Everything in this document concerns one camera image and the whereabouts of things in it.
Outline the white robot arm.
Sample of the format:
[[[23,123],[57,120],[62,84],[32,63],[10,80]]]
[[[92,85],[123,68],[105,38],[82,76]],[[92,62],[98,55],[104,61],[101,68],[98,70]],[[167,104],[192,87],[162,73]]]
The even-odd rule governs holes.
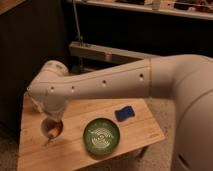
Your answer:
[[[213,171],[213,58],[151,57],[86,74],[50,60],[27,87],[53,120],[74,99],[172,98],[175,135],[171,171]]]

